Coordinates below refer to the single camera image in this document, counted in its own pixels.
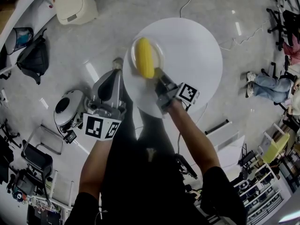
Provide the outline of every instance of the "black shirt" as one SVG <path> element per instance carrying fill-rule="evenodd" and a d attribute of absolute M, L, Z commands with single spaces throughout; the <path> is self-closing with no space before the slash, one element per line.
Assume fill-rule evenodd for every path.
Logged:
<path fill-rule="evenodd" d="M 185 193 L 182 176 L 172 159 L 164 157 L 136 168 L 128 164 L 124 167 L 127 176 L 113 174 L 110 183 L 105 184 L 101 192 L 102 210 L 107 211 L 102 213 L 102 220 L 97 199 L 80 193 L 65 224 L 172 220 L 208 224 Z M 219 167 L 213 167 L 204 174 L 201 208 L 208 214 L 228 217 L 237 225 L 246 224 L 247 212 L 243 202 Z"/>

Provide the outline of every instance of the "desk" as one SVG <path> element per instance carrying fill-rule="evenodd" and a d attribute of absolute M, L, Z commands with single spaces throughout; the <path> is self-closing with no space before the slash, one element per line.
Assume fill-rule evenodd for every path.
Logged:
<path fill-rule="evenodd" d="M 165 57 L 164 72 L 175 83 L 186 82 L 200 91 L 189 114 L 209 102 L 219 86 L 223 61 L 217 41 L 205 27 L 184 18 L 166 18 L 144 28 L 135 38 L 138 37 L 156 40 Z M 138 74 L 129 51 L 124 58 L 123 78 L 126 90 L 138 108 L 163 118 L 156 105 L 155 81 Z"/>

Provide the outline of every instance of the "jeans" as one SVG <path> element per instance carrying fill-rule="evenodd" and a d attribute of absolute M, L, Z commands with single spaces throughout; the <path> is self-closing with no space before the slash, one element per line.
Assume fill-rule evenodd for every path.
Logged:
<path fill-rule="evenodd" d="M 288 78 L 275 79 L 260 73 L 253 83 L 253 95 L 282 103 L 288 99 L 291 86 L 292 82 Z"/>

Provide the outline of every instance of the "person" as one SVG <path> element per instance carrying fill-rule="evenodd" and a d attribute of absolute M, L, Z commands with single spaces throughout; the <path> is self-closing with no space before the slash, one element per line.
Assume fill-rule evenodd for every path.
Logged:
<path fill-rule="evenodd" d="M 300 115 L 299 78 L 292 82 L 288 78 L 275 79 L 263 73 L 248 72 L 247 83 L 246 98 L 261 96 L 275 103 L 286 102 L 288 114 Z"/>
<path fill-rule="evenodd" d="M 300 63 L 300 44 L 298 44 L 297 37 L 292 34 L 292 46 L 289 46 L 286 42 L 283 42 L 283 50 L 285 52 L 285 70 L 288 67 Z"/>
<path fill-rule="evenodd" d="M 190 220 L 207 225 L 185 192 L 183 176 L 162 119 L 140 111 L 144 127 L 136 139 L 133 102 L 126 91 L 123 97 L 127 108 L 125 118 L 113 140 L 97 141 L 92 148 L 82 168 L 79 194 L 65 224 Z M 203 174 L 203 210 L 245 225 L 245 207 L 220 168 L 209 139 L 180 101 L 172 100 L 167 111 Z"/>

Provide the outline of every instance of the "bag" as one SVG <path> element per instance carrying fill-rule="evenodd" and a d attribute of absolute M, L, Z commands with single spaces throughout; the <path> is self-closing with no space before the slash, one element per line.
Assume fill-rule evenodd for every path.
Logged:
<path fill-rule="evenodd" d="M 25 75 L 36 81 L 37 85 L 41 83 L 40 77 L 45 74 L 49 67 L 46 40 L 43 38 L 45 30 L 20 53 L 16 63 Z"/>

